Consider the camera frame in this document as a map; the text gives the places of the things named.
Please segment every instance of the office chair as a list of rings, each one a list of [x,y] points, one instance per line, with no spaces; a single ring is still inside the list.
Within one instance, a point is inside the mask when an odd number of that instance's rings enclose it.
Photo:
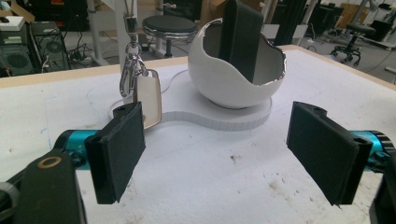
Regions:
[[[351,62],[353,60],[353,56],[358,56],[358,60],[353,63],[353,65],[358,66],[361,61],[361,53],[358,49],[353,49],[356,39],[358,39],[359,35],[372,35],[375,33],[375,29],[373,27],[368,27],[365,25],[359,25],[356,23],[350,23],[346,26],[346,28],[350,31],[354,31],[352,39],[349,41],[346,47],[344,46],[335,46],[331,55],[334,57],[338,55],[338,52],[343,52],[346,54],[346,58],[341,60],[340,63]]]
[[[172,40],[190,39],[197,34],[197,26],[193,21],[182,17],[156,15],[142,21],[143,31],[147,35],[166,40],[165,58],[172,57]]]

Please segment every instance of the white table surface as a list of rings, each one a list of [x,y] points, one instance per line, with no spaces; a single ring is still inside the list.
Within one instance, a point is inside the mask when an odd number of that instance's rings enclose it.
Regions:
[[[90,172],[77,171],[89,223],[370,223],[381,175],[363,174],[352,205],[330,206],[286,146],[291,105],[320,106],[348,130],[378,130],[396,143],[396,91],[306,50],[286,49],[286,77],[262,126],[222,132],[170,121],[146,130],[130,186],[112,205],[96,204]],[[185,58],[147,66],[162,80],[187,68]],[[48,152],[63,131],[103,128],[120,99],[118,69],[0,79],[0,181]]]

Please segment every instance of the black stool seat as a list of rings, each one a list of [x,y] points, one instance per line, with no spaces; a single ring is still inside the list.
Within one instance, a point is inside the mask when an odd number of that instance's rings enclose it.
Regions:
[[[360,24],[348,24],[346,28],[365,35],[373,35],[375,33],[375,28]]]
[[[193,21],[176,16],[152,16],[142,21],[143,30],[149,35],[166,39],[194,37],[197,26]]]
[[[346,47],[344,46],[335,46],[332,51],[333,56],[337,56],[337,52],[343,52],[346,55],[346,58],[341,60],[340,63],[346,63],[353,60],[353,56],[357,56],[358,60],[353,63],[353,65],[358,66],[361,61],[361,52],[358,49],[353,49],[353,45],[355,44],[356,39],[358,39],[358,35],[373,35],[375,33],[375,29],[373,27],[359,25],[359,24],[348,24],[346,26],[348,30],[354,31],[356,34],[353,35],[352,39],[349,41]]]

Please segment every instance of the cable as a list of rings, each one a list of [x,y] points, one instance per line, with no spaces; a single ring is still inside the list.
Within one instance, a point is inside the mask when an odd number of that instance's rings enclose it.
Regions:
[[[81,41],[81,39],[82,39],[82,32],[79,32],[79,39],[78,39],[78,42],[77,42],[77,49],[79,49],[79,42]]]
[[[102,34],[105,34],[105,36],[107,36],[112,41],[119,42],[118,39],[113,38],[113,36],[109,35],[107,32],[102,32]]]
[[[317,34],[315,33],[315,29],[314,29],[314,24],[312,24],[312,22],[311,23],[309,23],[310,25],[311,25],[311,30],[312,30],[312,37],[313,37],[313,40],[316,40],[317,39]]]
[[[72,62],[80,62],[86,59],[86,51],[92,51],[92,49],[87,47],[87,44],[84,43],[81,46],[77,46],[74,49],[70,49],[67,51],[67,54],[69,55],[69,58],[72,60]]]
[[[115,56],[108,56],[103,59],[112,59],[112,58],[119,58],[119,57],[120,57],[119,55],[115,55]]]
[[[175,48],[177,48],[177,49],[180,49],[181,51],[185,52],[186,54],[189,54],[188,51],[184,50],[183,48],[181,48],[181,47],[179,47],[179,46],[172,45],[172,47],[175,47]]]
[[[306,49],[310,49],[310,48],[313,48],[314,50],[315,50],[315,52],[318,52],[318,50],[317,50],[317,48],[315,48],[314,46],[308,46]]]
[[[49,31],[48,33],[46,33],[43,37],[41,37],[41,39],[40,39],[40,41],[38,42],[38,46],[41,46],[41,42],[43,42],[43,40],[44,40],[44,38],[46,37],[46,36],[49,36],[52,32],[56,32],[56,31],[58,31],[59,30],[59,28],[57,27],[57,28],[54,28],[54,29],[52,29],[51,31]]]
[[[191,41],[191,40],[188,40],[188,39],[183,39],[183,40],[175,39],[175,40],[172,40],[172,43],[175,43],[175,42],[184,43],[183,45],[179,45],[179,46],[187,46],[187,45],[189,45],[192,41]]]
[[[9,69],[9,67],[6,68],[6,73],[7,73],[7,75],[8,75],[9,77],[11,77],[11,74],[9,73],[10,70],[11,70],[11,69]]]
[[[151,37],[151,40],[148,43],[148,46],[150,46],[152,44],[152,41],[154,40],[154,36]]]
[[[87,68],[87,67],[92,66],[93,60],[81,60],[81,61],[78,61],[78,63]]]
[[[184,69],[184,70],[181,70],[181,71],[177,72],[176,74],[174,74],[174,75],[171,77],[171,79],[169,80],[168,85],[167,85],[166,87],[163,88],[163,90],[161,91],[161,93],[164,93],[164,92],[166,92],[166,91],[169,89],[169,87],[171,86],[171,83],[172,83],[172,81],[175,79],[175,77],[177,77],[178,75],[180,75],[180,74],[182,74],[182,73],[184,73],[184,72],[186,72],[186,71],[188,71],[188,70],[189,70],[189,69]],[[120,99],[120,100],[114,102],[114,103],[108,108],[107,114],[108,114],[111,118],[112,118],[112,114],[113,114],[113,109],[115,109],[118,105],[120,105],[120,103],[121,103],[122,101],[123,101],[123,99]]]
[[[49,66],[56,72],[56,71],[62,71],[62,70],[64,70],[56,61],[49,61]]]
[[[164,93],[164,92],[166,92],[166,91],[169,89],[169,87],[171,86],[172,81],[175,79],[175,77],[177,77],[178,75],[180,75],[180,74],[182,74],[182,73],[184,73],[184,72],[186,72],[186,71],[188,71],[188,70],[189,70],[189,69],[184,69],[184,70],[182,70],[182,71],[180,71],[180,72],[174,74],[174,75],[171,77],[171,80],[169,81],[168,85],[167,85],[166,87],[163,88],[163,90],[161,91],[161,93]]]
[[[105,3],[101,3],[98,6],[95,6],[95,9],[98,9],[99,7],[103,6]]]
[[[44,61],[43,64],[41,65],[41,73],[44,73],[44,67],[46,67],[48,60],[49,60],[49,56],[46,55],[46,61]]]
[[[379,64],[377,64],[376,66],[374,66],[372,69],[370,69],[370,70],[368,70],[368,71],[365,71],[364,73],[370,73],[370,72],[372,72],[373,70],[375,70],[379,65],[381,65],[384,61],[386,61],[387,58],[388,58],[392,53],[393,53],[393,51],[391,51],[391,52],[387,55],[387,57],[385,57],[381,62],[379,62]]]
[[[104,55],[106,53],[106,51],[108,51],[110,48],[114,47],[114,46],[118,46],[119,44],[112,44],[107,46],[107,48],[105,50],[102,51],[102,55]]]
[[[42,54],[40,55],[41,60],[44,58],[44,56],[46,55],[46,51],[50,51],[48,47],[52,47],[51,44],[53,44],[55,41],[57,41],[58,38],[60,38],[60,35],[53,35],[52,39],[46,44],[46,46],[43,49]],[[45,36],[43,36],[40,40],[40,43],[38,44],[38,46],[41,48],[41,42],[43,41],[43,39],[45,38]]]

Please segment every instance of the gray floor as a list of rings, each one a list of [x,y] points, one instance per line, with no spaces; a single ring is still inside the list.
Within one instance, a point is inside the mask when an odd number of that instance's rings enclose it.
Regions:
[[[323,35],[314,39],[314,42],[307,41],[308,38],[304,38],[300,46],[309,50],[314,51],[317,54],[325,55],[328,57],[332,52],[333,48],[337,45],[344,45],[348,39],[345,36],[332,37],[329,38],[327,35]],[[151,37],[148,37],[148,42],[152,42]],[[90,55],[92,52],[92,38],[90,32],[83,33],[69,33],[66,35],[65,44],[67,50],[73,50],[77,48],[77,45],[80,48],[80,52],[85,52],[86,55]],[[174,57],[183,57],[187,56],[190,49],[190,41],[174,41],[172,47],[172,53]],[[358,39],[357,45],[360,47],[361,52],[361,62],[358,66],[354,66],[353,63],[356,61],[354,59],[350,63],[346,63],[346,65],[358,69],[364,73],[367,73],[371,76],[378,77],[383,79],[389,83],[395,84],[396,75],[386,71],[386,66],[393,66],[396,68],[396,54],[394,50],[388,50],[383,46],[378,46],[372,42],[367,40]],[[110,64],[118,64],[120,59],[118,57],[118,44],[117,38],[113,36],[109,36],[106,34],[101,35],[101,47],[103,52],[103,58],[106,59]],[[346,56],[340,53],[336,61],[340,61]],[[154,54],[151,51],[143,52],[142,59],[144,61],[151,60],[160,60],[162,57]],[[75,69],[98,66],[97,63],[91,61],[86,62],[72,62],[72,66]]]

